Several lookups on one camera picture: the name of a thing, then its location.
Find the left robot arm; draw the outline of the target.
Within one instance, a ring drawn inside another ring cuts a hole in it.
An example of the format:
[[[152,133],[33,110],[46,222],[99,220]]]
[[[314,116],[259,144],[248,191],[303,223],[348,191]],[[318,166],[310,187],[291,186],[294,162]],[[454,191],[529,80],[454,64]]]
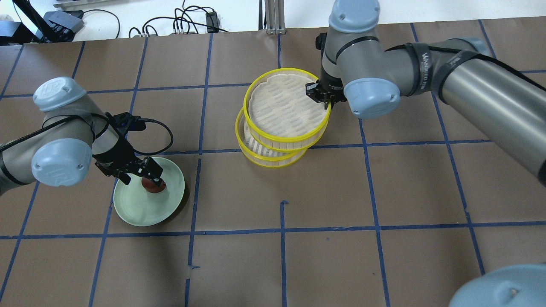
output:
[[[143,131],[150,119],[129,112],[103,112],[73,78],[60,76],[36,89],[33,102],[45,113],[41,129],[1,145],[1,193],[40,182],[73,186],[87,177],[92,160],[108,177],[128,185],[131,175],[156,194],[166,188],[163,169],[144,158],[126,139],[129,131]]]

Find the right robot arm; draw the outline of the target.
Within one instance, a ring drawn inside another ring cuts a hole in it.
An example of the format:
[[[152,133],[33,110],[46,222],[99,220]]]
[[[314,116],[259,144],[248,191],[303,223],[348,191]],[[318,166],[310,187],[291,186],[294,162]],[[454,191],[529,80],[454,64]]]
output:
[[[360,119],[392,112],[403,96],[432,92],[545,183],[545,88],[492,58],[478,38],[405,43],[382,50],[376,0],[336,0],[316,39],[320,78],[306,95],[348,102]]]

